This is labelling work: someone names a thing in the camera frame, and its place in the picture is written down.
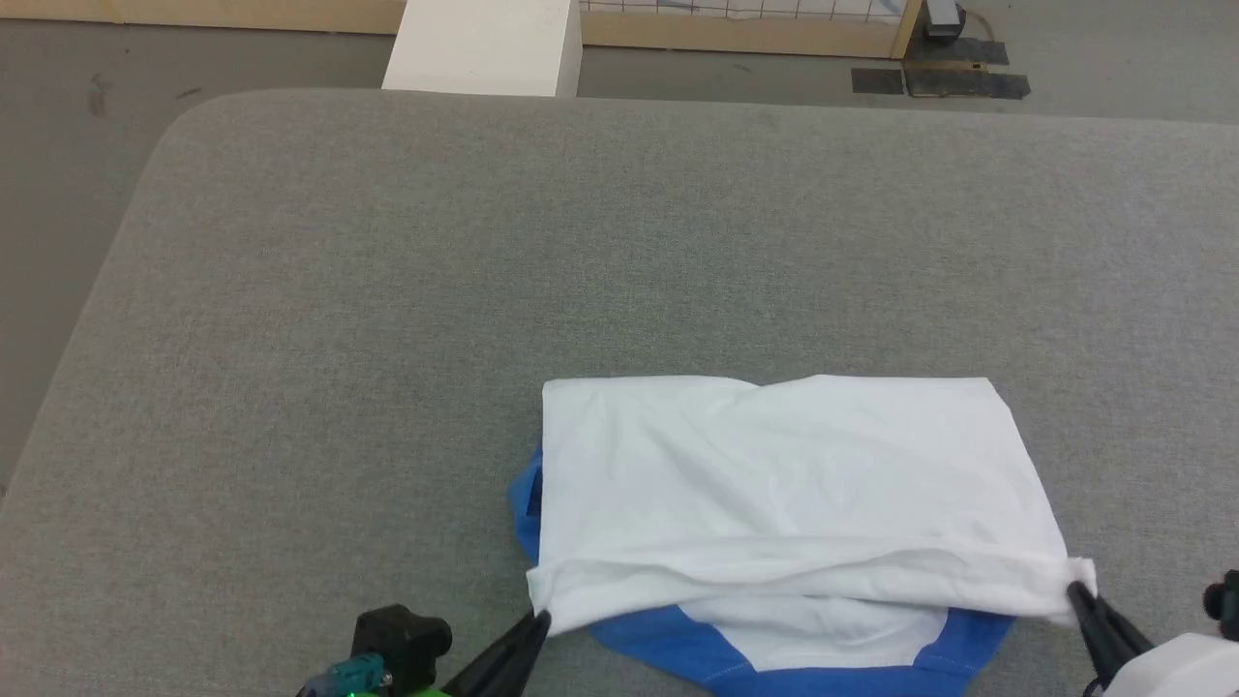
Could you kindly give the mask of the lemon-pattern grid panel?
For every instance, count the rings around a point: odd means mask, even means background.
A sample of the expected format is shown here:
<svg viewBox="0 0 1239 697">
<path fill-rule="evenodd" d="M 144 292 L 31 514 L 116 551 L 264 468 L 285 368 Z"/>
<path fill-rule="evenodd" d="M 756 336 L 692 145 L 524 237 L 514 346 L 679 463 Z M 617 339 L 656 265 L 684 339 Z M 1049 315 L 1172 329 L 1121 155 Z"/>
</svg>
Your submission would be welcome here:
<svg viewBox="0 0 1239 697">
<path fill-rule="evenodd" d="M 939 0 L 0 0 L 0 19 L 394 35 L 576 10 L 585 45 L 901 59 Z"/>
</svg>

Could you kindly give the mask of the grey fabric work surface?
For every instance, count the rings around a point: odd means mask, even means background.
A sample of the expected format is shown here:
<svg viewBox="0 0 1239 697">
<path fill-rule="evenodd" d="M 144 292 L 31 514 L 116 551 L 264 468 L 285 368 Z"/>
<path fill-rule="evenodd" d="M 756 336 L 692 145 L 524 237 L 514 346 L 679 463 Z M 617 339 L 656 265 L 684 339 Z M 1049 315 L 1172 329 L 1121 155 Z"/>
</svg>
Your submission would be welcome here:
<svg viewBox="0 0 1239 697">
<path fill-rule="evenodd" d="M 1239 569 L 1239 125 L 253 92 L 155 147 L 0 503 L 0 697 L 295 697 L 525 612 L 558 378 L 964 378 L 1151 639 Z"/>
</svg>

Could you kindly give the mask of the white rectangular box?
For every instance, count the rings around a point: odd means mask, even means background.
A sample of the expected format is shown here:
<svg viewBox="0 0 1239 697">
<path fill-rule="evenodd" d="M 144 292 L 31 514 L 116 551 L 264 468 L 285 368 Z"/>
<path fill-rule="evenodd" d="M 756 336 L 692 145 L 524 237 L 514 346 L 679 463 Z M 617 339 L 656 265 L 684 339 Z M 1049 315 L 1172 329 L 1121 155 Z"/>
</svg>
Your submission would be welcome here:
<svg viewBox="0 0 1239 697">
<path fill-rule="evenodd" d="M 408 0 L 385 92 L 576 97 L 577 0 Z"/>
</svg>

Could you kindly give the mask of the large dark floor plate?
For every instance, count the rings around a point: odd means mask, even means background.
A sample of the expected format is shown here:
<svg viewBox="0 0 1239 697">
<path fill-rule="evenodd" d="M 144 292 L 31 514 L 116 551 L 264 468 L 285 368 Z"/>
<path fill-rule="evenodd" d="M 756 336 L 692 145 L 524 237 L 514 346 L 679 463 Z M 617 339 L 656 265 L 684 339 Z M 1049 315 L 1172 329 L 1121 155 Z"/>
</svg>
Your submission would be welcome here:
<svg viewBox="0 0 1239 697">
<path fill-rule="evenodd" d="M 1027 76 L 991 72 L 973 62 L 904 62 L 904 85 L 921 99 L 978 98 L 1021 102 L 1031 94 Z"/>
</svg>

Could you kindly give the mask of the metal panel stand foot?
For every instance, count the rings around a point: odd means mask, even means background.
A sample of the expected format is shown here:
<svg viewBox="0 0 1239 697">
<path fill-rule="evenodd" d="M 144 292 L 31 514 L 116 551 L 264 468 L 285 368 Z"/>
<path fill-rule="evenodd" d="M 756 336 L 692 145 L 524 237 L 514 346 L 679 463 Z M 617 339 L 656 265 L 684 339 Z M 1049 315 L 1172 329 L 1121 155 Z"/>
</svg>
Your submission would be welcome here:
<svg viewBox="0 0 1239 697">
<path fill-rule="evenodd" d="M 966 25 L 966 10 L 957 0 L 923 0 L 923 35 L 937 45 L 952 45 L 960 40 Z"/>
</svg>

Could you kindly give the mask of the white and blue raglan shirt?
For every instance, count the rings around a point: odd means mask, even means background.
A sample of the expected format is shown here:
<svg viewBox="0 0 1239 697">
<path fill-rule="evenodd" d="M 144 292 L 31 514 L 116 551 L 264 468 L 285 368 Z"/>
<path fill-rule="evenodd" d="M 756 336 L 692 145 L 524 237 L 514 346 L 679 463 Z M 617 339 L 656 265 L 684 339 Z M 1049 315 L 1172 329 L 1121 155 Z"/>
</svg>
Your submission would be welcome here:
<svg viewBox="0 0 1239 697">
<path fill-rule="evenodd" d="M 711 697 L 963 697 L 1067 551 L 987 379 L 555 379 L 509 491 L 549 634 Z"/>
</svg>

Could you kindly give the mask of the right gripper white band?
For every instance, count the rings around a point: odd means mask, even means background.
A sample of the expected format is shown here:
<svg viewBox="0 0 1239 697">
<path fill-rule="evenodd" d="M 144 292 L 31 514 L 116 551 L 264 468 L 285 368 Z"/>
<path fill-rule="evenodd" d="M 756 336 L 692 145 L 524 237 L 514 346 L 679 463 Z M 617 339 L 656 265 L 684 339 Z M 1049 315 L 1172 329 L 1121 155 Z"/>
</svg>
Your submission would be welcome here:
<svg viewBox="0 0 1239 697">
<path fill-rule="evenodd" d="M 1215 634 L 1158 645 L 1085 584 L 1068 584 L 1066 595 L 1097 670 L 1092 697 L 1239 697 L 1239 569 L 1202 595 Z"/>
</svg>

